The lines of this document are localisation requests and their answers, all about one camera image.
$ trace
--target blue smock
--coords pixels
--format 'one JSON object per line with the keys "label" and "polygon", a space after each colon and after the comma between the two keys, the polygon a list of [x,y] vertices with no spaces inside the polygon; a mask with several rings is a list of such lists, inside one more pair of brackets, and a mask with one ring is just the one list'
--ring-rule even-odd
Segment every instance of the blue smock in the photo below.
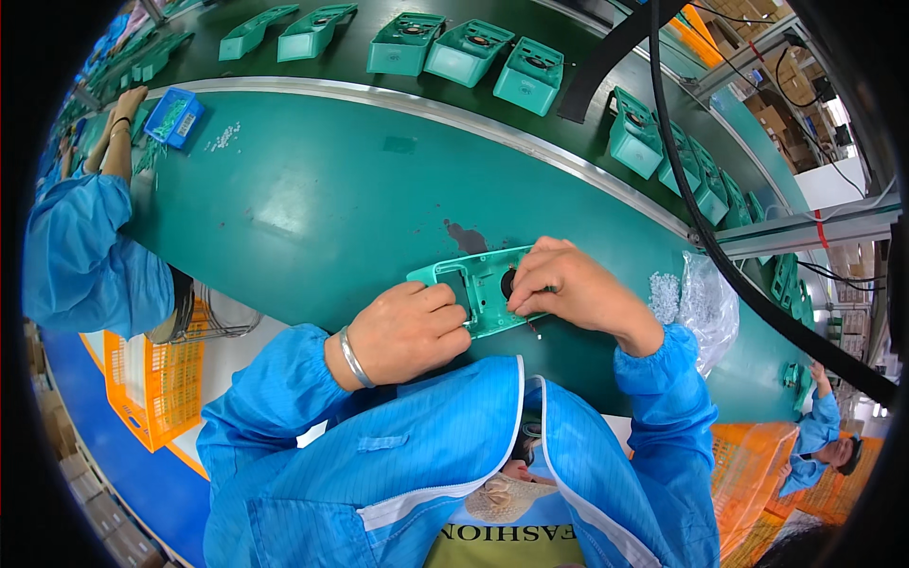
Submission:
{"label": "blue smock", "polygon": [[46,186],[25,226],[23,313],[46,327],[125,339],[161,324],[174,311],[174,279],[166,262],[117,231],[133,212],[125,180],[91,174]]}
{"label": "blue smock", "polygon": [[780,497],[814,487],[827,469],[827,463],[814,458],[804,460],[800,454],[817,452],[840,437],[840,409],[836,405],[834,394],[828,393],[824,398],[817,398],[815,389],[811,397],[814,404],[811,412],[799,420],[798,438],[795,439],[793,452],[789,456],[793,470],[780,488]]}
{"label": "blue smock", "polygon": [[399,388],[297,449],[296,436],[351,401],[325,366],[326,337],[284,330],[203,409],[208,566],[422,566],[453,512],[510,459],[525,408],[542,416],[543,455],[588,567],[719,565],[717,410],[681,325],[649,357],[615,350],[634,411],[630,461],[596,410],[525,378],[520,355]]}

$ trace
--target yellow plastic crate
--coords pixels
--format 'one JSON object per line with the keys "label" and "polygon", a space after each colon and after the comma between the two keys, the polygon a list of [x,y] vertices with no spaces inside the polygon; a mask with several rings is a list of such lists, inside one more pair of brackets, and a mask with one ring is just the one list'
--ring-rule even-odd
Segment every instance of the yellow plastic crate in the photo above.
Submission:
{"label": "yellow plastic crate", "polygon": [[[205,304],[196,299],[188,334],[206,329]],[[104,332],[107,402],[130,432],[154,452],[199,424],[204,342],[154,345],[144,337],[145,409],[127,395],[126,341]]]}

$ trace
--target black cable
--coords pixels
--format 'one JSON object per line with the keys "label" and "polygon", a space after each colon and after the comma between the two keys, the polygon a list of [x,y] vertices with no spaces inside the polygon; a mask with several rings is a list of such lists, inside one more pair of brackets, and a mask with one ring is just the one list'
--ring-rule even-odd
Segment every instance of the black cable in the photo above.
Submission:
{"label": "black cable", "polygon": [[773,305],[770,300],[765,298],[763,294],[744,279],[744,276],[739,273],[738,269],[735,268],[729,257],[726,256],[723,249],[716,242],[713,230],[698,208],[691,186],[688,184],[687,178],[685,178],[682,160],[679,157],[678,149],[675,147],[669,126],[669,111],[666,108],[663,74],[660,70],[658,41],[660,32],[659,2],[660,0],[650,0],[648,2],[653,11],[650,18],[650,76],[654,84],[654,100],[656,101],[656,113],[660,122],[660,137],[663,140],[666,156],[669,158],[669,163],[673,168],[675,182],[682,192],[688,213],[694,219],[694,229],[700,239],[698,245],[706,250],[707,255],[714,261],[720,274],[742,298],[742,301],[748,304],[761,319],[773,327],[780,335],[882,406],[893,406],[896,399],[895,384],[875,373],[866,365],[856,361],[851,355],[835,345],[830,344],[823,337],[816,334],[814,330],[797,323],[788,314]]}
{"label": "black cable", "polygon": [[814,103],[821,100],[821,97],[827,93],[827,91],[833,86],[833,84],[828,83],[827,87],[823,91],[818,93],[817,96],[814,99],[812,99],[810,103],[805,103],[804,105],[799,105],[797,102],[795,102],[791,98],[789,98],[789,95],[787,95],[786,91],[783,89],[783,82],[780,81],[780,64],[783,62],[783,58],[786,57],[786,54],[789,52],[789,47],[790,47],[790,45],[787,45],[786,47],[783,48],[783,53],[780,54],[780,58],[776,60],[776,68],[774,69],[774,76],[776,77],[776,84],[780,87],[780,94],[783,96],[784,99],[789,101],[789,104],[792,106],[797,106],[798,108],[807,108],[809,106],[813,106]]}
{"label": "black cable", "polygon": [[730,15],[721,14],[721,13],[717,12],[716,10],[711,10],[710,8],[705,8],[700,4],[695,4],[694,2],[689,2],[688,4],[694,6],[695,8],[698,8],[700,10],[704,10],[705,12],[710,12],[711,14],[718,15],[721,18],[723,18],[724,20],[729,20],[730,22],[741,22],[743,24],[766,24],[766,25],[776,24],[776,20],[768,20],[768,19],[740,20],[738,18],[733,18]]}

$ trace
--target black hose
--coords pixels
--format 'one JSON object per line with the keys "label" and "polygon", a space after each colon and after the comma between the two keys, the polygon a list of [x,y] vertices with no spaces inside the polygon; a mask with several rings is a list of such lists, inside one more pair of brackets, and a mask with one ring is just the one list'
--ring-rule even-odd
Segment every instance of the black hose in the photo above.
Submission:
{"label": "black hose", "polygon": [[659,117],[660,137],[663,147],[673,168],[675,182],[682,192],[685,206],[694,219],[694,229],[700,237],[700,245],[704,247],[707,255],[714,261],[720,274],[726,279],[735,292],[758,314],[761,319],[773,327],[780,335],[791,341],[796,347],[808,353],[815,360],[842,377],[856,389],[867,394],[881,406],[889,407],[896,397],[896,385],[875,373],[863,363],[855,360],[838,347],[826,341],[796,322],[777,306],[773,305],[760,292],[752,287],[748,281],[733,266],[729,257],[717,244],[714,233],[694,201],[694,194],[688,185],[682,169],[682,160],[679,158],[678,149],[669,126],[669,111],[666,108],[666,95],[663,91],[663,75],[660,71],[660,45],[659,45],[659,0],[650,0],[650,76],[654,82],[654,100],[656,101],[656,114]]}

